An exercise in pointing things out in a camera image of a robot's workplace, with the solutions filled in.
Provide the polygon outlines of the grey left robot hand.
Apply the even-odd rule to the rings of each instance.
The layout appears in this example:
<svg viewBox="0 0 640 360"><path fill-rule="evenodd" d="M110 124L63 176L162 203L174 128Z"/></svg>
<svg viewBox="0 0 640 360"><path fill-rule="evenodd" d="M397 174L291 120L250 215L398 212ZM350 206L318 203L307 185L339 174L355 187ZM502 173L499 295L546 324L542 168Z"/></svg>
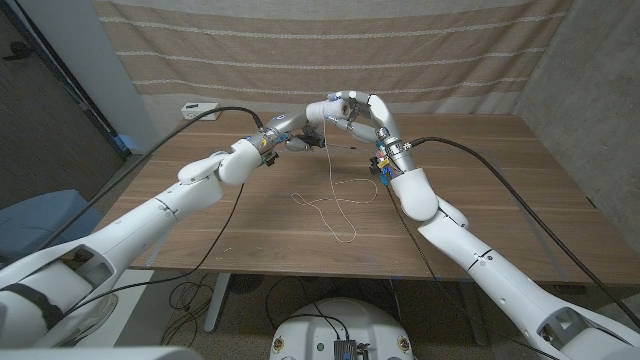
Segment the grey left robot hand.
<svg viewBox="0 0 640 360"><path fill-rule="evenodd" d="M261 154L283 144L288 150L303 152L314 147L324 148L326 140L318 125L309 121L304 113L281 114L273 117L263 128L258 142Z"/></svg>

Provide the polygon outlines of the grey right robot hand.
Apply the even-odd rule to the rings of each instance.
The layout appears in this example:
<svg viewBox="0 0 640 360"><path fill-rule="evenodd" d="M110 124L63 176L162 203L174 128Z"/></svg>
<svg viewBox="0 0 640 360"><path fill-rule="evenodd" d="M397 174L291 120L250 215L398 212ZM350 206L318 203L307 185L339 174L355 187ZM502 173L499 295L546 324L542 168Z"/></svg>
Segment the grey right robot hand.
<svg viewBox="0 0 640 360"><path fill-rule="evenodd" d="M401 141L400 131L393 115L384 101L375 94L356 90L342 90L328 95L330 100L343 99L351 108L359 107L360 114L375 124L378 139L384 144L385 153L392 163L402 172L410 172L416 168L412 156Z"/></svg>

